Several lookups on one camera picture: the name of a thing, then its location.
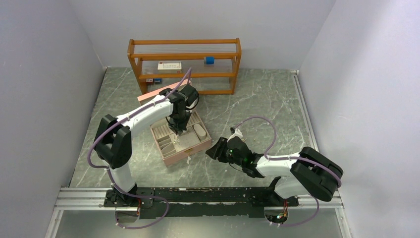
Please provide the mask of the pink jewelry box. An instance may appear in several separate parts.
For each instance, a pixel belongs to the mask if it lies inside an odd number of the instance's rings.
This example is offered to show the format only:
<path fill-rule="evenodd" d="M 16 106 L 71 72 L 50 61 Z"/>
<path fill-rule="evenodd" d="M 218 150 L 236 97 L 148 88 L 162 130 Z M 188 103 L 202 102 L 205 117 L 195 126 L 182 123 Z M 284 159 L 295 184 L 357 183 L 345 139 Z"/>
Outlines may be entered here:
<path fill-rule="evenodd" d="M 168 127 L 166 118 L 162 116 L 162 113 L 153 115 L 153 119 L 147 120 L 158 151 L 166 166 L 172 165 L 210 147 L 211 137 L 202 119 L 195 110 L 192 110 L 191 113 L 187 130 L 181 135 L 176 135 Z M 193 125 L 197 123 L 206 130 L 207 137 L 204 140 L 200 140 L 193 130 Z"/>

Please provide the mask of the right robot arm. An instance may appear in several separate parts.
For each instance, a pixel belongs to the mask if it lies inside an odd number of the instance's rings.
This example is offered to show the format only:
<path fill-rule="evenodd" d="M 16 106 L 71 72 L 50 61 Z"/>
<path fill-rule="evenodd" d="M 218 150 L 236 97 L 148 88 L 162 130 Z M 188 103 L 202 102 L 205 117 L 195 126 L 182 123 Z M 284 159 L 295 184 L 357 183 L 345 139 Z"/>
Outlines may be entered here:
<path fill-rule="evenodd" d="M 267 192 L 272 205 L 280 205 L 286 198 L 311 195 L 329 202 L 342 185 L 342 168 L 317 150 L 303 147 L 300 152 L 271 156 L 252 152 L 239 137 L 221 137 L 206 154 L 221 163 L 236 164 L 252 178 L 274 176 L 274 188 Z"/>

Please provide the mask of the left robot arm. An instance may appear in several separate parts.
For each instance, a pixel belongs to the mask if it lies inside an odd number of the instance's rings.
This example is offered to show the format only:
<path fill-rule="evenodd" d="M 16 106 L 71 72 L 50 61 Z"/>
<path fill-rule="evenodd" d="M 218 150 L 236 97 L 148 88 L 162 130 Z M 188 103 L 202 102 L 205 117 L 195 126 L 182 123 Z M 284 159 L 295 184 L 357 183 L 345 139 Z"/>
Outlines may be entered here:
<path fill-rule="evenodd" d="M 199 99 L 198 91 L 189 84 L 181 90 L 166 88 L 131 112 L 117 117 L 106 115 L 101 119 L 89 152 L 96 152 L 104 162 L 103 168 L 108 170 L 117 200 L 124 206 L 131 206 L 137 200 L 137 185 L 128 165 L 132 156 L 132 136 L 161 119 L 166 119 L 169 129 L 180 136 L 187 130 Z"/>

